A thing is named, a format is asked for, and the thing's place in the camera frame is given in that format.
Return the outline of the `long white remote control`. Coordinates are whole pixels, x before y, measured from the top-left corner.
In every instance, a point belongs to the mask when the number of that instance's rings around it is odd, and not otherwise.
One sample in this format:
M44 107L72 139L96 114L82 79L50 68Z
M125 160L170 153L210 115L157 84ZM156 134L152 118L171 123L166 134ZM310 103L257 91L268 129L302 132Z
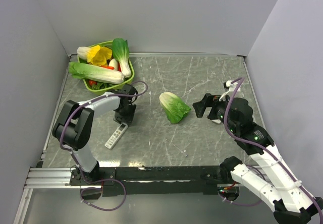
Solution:
M126 123L121 123L114 131L114 133L110 136L110 138L108 139L108 141L105 143L104 146L107 149L112 150L127 129L128 129L128 125Z

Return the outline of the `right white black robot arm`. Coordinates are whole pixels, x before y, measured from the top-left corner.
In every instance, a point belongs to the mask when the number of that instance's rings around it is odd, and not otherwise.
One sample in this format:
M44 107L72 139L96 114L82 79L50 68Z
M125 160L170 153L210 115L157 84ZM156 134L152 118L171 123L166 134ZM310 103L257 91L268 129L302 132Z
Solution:
M238 182L249 189L273 212L278 223L308 223L312 216L322 214L322 198L308 193L300 180L291 174L268 132L253 120L253 109L246 99L234 98L228 118L225 110L229 98L207 93L193 103L196 116L201 118L210 108L209 120L227 123L235 142L264 171L268 181L251 172L241 160L232 156L221 163L221 179Z

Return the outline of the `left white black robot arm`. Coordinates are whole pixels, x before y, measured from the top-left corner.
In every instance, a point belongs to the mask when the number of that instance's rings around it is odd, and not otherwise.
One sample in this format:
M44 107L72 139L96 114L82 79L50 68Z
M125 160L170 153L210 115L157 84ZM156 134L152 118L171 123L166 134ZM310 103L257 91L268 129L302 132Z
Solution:
M64 104L52 135L59 141L60 148L71 154L87 184L93 185L100 179L99 163L88 146L94 118L114 111L114 121L126 128L133 121L137 97L136 88L126 84L122 89L105 92L87 101L68 100Z

